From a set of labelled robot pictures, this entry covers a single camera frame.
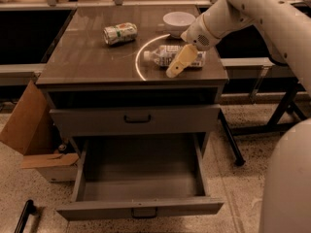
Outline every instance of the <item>metal can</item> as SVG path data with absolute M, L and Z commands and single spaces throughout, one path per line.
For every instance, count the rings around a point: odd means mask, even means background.
M 126 43 L 135 40 L 137 27 L 131 22 L 125 22 L 116 26 L 105 27 L 103 30 L 106 44 Z

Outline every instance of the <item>closed drawer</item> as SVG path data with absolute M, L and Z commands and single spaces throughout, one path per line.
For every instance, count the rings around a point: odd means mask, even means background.
M 87 139 L 68 220 L 216 214 L 193 134 Z
M 219 105 L 51 110 L 64 137 L 117 134 L 208 132 Z

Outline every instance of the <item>white bowl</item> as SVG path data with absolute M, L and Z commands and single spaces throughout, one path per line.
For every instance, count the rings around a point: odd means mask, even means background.
M 163 17 L 165 31 L 172 37 L 180 38 L 181 34 L 195 21 L 195 16 L 186 12 L 172 12 Z

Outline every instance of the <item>drawer handle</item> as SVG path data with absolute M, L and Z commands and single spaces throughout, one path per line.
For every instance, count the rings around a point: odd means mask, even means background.
M 152 218 L 156 218 L 157 217 L 157 208 L 155 208 L 155 213 L 153 215 L 150 215 L 150 216 L 137 216 L 137 215 L 135 215 L 134 208 L 132 208 L 131 213 L 132 213 L 132 217 L 134 219 L 152 219 Z
M 152 116 L 124 116 L 126 123 L 147 123 L 152 120 Z

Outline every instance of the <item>floor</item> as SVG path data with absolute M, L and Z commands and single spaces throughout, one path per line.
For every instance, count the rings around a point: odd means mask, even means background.
M 309 117 L 310 103 L 297 102 Z M 223 102 L 222 109 L 230 126 L 265 124 L 277 104 L 257 102 L 240 104 Z M 11 110 L 0 113 L 0 130 Z M 282 121 L 296 120 L 284 115 Z M 211 134 L 204 167 L 212 197 L 221 197 L 225 204 L 214 216 L 176 216 L 155 219 L 115 219 L 66 221 L 55 208 L 70 201 L 73 183 L 48 183 L 36 170 L 21 170 L 22 156 L 0 143 L 0 232 L 14 232 L 22 208 L 32 199 L 38 215 L 30 216 L 24 232 L 213 232 L 256 233 L 268 160 L 280 133 L 240 136 L 236 138 L 246 163 L 234 165 L 234 156 L 221 124 Z

